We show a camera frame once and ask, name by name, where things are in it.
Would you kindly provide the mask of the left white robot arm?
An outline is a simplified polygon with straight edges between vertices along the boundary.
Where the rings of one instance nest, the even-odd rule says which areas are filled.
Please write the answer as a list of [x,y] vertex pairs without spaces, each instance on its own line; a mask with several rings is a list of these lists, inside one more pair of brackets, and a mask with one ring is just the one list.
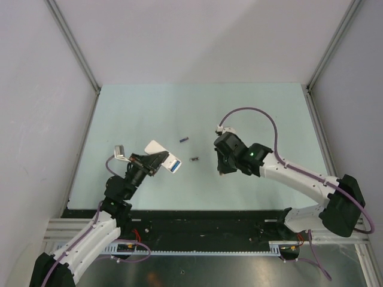
[[113,241],[131,235],[128,202],[143,180],[154,176],[161,167],[174,173],[178,160],[167,150],[157,153],[131,154],[124,176],[114,175],[105,184],[105,198],[99,202],[90,222],[65,246],[35,261],[30,286],[75,286],[82,275]]

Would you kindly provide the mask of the blue battery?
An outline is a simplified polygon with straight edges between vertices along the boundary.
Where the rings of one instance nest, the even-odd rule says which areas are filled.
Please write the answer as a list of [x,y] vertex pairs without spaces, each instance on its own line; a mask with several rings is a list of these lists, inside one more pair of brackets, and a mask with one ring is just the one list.
[[180,161],[176,161],[176,162],[174,162],[173,165],[171,166],[171,169],[172,169],[172,170],[173,170],[173,169],[176,169],[180,164],[181,164]]

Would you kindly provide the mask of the white red remote control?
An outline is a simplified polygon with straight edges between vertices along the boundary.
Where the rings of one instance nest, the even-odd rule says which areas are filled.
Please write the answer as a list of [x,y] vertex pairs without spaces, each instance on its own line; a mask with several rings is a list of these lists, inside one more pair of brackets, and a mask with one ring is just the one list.
[[182,161],[179,158],[155,140],[150,141],[144,151],[147,155],[161,155],[163,157],[161,166],[172,174],[176,173],[182,165]]

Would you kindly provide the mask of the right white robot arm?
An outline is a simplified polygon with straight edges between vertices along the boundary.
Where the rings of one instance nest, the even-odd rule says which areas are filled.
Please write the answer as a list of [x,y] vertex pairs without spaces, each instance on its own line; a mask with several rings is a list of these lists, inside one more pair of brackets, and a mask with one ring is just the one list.
[[239,170],[248,176],[272,179],[316,202],[314,206],[284,211],[276,225],[281,239],[290,240],[309,229],[329,230],[341,237],[350,237],[355,231],[365,201],[354,177],[344,175],[339,179],[293,167],[279,160],[270,148],[259,143],[246,146],[236,134],[228,131],[218,133],[214,149],[219,174]]

